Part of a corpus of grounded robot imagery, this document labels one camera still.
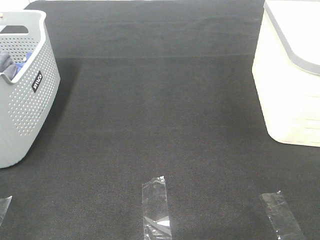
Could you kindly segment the grey terry towel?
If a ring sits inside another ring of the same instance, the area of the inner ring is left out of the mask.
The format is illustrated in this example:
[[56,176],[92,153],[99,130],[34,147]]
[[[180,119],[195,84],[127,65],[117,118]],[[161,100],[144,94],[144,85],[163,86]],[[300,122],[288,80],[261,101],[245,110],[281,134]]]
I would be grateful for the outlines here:
[[0,72],[4,73],[10,81],[13,80],[17,73],[17,66],[13,62],[10,54],[5,51],[0,52]]

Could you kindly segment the black table mat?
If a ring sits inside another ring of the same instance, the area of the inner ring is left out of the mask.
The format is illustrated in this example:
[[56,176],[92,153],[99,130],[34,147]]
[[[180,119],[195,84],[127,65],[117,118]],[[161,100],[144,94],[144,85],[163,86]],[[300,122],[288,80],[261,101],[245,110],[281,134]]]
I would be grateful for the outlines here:
[[175,240],[274,240],[281,191],[320,237],[320,150],[274,141],[252,63],[261,0],[35,1],[60,74],[26,157],[0,171],[3,240],[141,240],[166,181]]

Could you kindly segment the centre clear tape strip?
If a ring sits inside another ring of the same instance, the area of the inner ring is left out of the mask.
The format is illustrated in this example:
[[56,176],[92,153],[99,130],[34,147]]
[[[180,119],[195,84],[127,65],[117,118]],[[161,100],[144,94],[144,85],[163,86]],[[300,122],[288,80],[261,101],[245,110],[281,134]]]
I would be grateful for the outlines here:
[[171,240],[166,180],[154,177],[142,185],[142,221],[145,240]]

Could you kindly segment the clear tape strip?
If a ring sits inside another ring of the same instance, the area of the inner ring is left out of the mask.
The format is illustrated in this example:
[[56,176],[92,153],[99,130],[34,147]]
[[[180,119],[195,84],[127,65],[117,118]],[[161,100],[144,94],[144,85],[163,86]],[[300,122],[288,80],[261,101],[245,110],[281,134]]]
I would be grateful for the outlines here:
[[142,221],[145,240],[171,240],[166,180],[154,177],[142,185]]
[[259,199],[275,231],[277,240],[306,239],[281,191],[263,193],[259,195]]
[[11,200],[12,200],[12,196],[9,196],[6,198],[0,198],[0,226],[4,221],[4,218],[10,206]]

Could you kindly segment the grey perforated laundry basket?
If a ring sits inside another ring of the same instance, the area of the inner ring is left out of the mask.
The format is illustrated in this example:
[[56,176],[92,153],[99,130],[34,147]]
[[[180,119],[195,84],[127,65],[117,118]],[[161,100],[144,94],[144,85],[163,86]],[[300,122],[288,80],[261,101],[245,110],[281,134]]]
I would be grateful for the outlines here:
[[0,50],[20,63],[32,55],[12,80],[0,73],[0,166],[21,161],[40,132],[54,103],[60,74],[41,10],[4,11],[0,24],[22,26],[26,33],[1,33]]

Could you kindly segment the cream white storage basket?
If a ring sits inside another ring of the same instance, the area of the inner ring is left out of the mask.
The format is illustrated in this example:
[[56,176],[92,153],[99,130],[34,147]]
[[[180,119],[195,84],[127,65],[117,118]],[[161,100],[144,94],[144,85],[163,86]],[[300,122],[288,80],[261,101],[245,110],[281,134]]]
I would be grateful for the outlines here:
[[252,64],[266,130],[277,142],[320,145],[320,3],[267,0]]

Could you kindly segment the blue cloth in basket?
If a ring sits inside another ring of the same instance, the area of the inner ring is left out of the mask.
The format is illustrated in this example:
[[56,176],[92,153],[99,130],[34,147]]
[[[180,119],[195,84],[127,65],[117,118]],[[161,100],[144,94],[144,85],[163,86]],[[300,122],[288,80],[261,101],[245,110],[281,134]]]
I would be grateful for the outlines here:
[[18,62],[18,63],[15,64],[15,65],[16,65],[16,72],[15,72],[15,74],[18,74],[18,73],[19,73],[19,71],[23,68],[23,66],[26,64],[26,62],[27,62],[28,59],[31,57],[31,55],[32,55],[32,52],[28,52],[28,53],[26,54],[26,56],[23,58],[22,62]]

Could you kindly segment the right clear tape strip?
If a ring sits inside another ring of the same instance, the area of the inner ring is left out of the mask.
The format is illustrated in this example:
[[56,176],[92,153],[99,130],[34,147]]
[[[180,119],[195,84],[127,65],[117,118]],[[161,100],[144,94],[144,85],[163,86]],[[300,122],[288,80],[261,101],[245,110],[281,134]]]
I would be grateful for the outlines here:
[[275,231],[277,240],[306,239],[281,191],[263,193],[259,195],[259,199]]

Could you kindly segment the left clear tape strip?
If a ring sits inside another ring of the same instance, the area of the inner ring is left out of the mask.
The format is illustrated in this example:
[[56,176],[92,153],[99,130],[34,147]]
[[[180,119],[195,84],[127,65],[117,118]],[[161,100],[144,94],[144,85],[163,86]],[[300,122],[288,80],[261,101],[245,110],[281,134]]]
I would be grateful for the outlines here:
[[12,200],[12,196],[9,196],[6,198],[0,198],[0,226],[4,221],[4,218],[10,206],[11,200]]

